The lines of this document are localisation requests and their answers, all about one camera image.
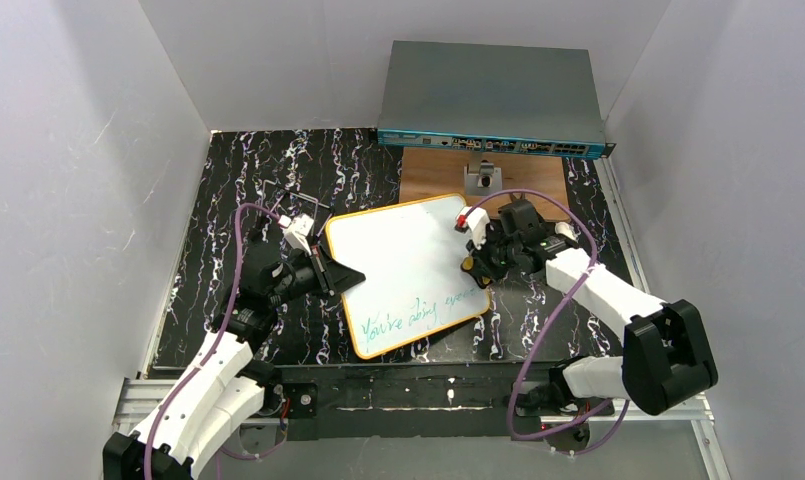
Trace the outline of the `brown wooden board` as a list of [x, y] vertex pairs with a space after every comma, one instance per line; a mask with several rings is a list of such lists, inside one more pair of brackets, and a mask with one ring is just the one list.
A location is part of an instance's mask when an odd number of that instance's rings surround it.
[[[472, 156], [468, 151], [405, 148], [399, 201], [404, 203], [444, 194], [463, 195], [464, 168]], [[486, 154], [484, 158], [501, 169], [504, 189], [527, 188], [547, 194], [564, 206], [568, 204], [561, 158], [517, 154]]]

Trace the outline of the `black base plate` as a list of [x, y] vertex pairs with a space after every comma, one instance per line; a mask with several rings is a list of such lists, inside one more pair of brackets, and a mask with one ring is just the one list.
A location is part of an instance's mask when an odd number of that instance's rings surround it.
[[518, 362], [279, 366], [268, 382], [274, 426], [285, 400], [290, 441], [384, 437], [505, 436]]

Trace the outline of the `teal network switch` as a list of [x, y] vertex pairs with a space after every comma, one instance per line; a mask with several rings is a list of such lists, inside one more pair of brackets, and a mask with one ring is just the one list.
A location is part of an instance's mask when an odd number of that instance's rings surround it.
[[385, 145], [596, 160], [611, 155], [588, 51], [393, 43]]

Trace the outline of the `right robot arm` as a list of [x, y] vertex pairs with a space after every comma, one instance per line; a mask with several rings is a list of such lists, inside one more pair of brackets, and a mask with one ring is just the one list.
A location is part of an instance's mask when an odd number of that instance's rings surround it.
[[462, 208], [455, 228], [470, 234], [461, 269], [485, 289], [517, 270], [542, 274], [617, 335], [622, 353], [577, 356], [548, 371], [547, 380], [513, 394], [516, 407], [564, 408], [591, 398], [623, 399], [659, 415], [714, 387], [719, 373], [697, 307], [668, 302], [611, 273], [594, 250], [582, 249], [570, 224], [549, 222], [521, 192], [491, 219], [478, 205]]

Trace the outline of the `yellow and black eraser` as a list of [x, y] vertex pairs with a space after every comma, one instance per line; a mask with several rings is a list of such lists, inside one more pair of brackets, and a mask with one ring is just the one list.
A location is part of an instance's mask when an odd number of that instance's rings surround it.
[[461, 262], [460, 268], [474, 280], [480, 289], [485, 289], [492, 283], [492, 278], [486, 266], [472, 256], [466, 257]]

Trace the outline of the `yellow framed whiteboard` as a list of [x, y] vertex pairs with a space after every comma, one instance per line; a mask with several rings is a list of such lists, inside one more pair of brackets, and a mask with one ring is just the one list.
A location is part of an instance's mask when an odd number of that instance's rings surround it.
[[332, 258], [365, 277], [342, 295], [356, 355], [364, 360], [487, 312], [488, 291], [460, 268], [467, 235], [455, 229], [460, 194], [332, 218]]

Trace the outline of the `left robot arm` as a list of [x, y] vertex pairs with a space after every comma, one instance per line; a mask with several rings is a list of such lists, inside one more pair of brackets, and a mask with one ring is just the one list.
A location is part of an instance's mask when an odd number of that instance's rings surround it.
[[102, 450], [106, 479], [196, 479], [249, 417], [259, 413], [274, 367], [255, 359], [293, 300], [333, 299], [363, 283], [364, 273], [334, 260], [320, 245], [284, 260], [237, 270], [220, 322], [195, 360], [157, 406]]

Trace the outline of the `black marble pattern mat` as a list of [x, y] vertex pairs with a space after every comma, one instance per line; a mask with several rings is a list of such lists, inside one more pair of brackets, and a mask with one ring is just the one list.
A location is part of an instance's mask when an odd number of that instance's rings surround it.
[[[177, 374], [201, 346], [233, 279], [234, 212], [244, 202], [258, 203], [256, 187], [263, 179], [297, 186], [332, 204], [336, 213], [400, 202], [404, 150], [380, 145], [373, 136], [367, 128], [213, 134], [147, 376]], [[596, 165], [563, 162], [568, 208], [596, 240], [600, 261], [631, 281]], [[256, 358], [288, 366], [523, 360], [562, 295], [516, 272], [492, 291], [484, 316], [366, 362], [354, 353], [340, 303], [303, 298], [281, 309]], [[571, 303], [548, 330], [536, 359], [620, 353], [616, 334]]]

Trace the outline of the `grey metal bracket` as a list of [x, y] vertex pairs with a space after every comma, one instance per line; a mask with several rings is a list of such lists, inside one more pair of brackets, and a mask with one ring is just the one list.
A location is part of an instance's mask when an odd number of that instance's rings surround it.
[[484, 197], [503, 189], [502, 169], [490, 161], [472, 161], [464, 166], [464, 189], [469, 196]]

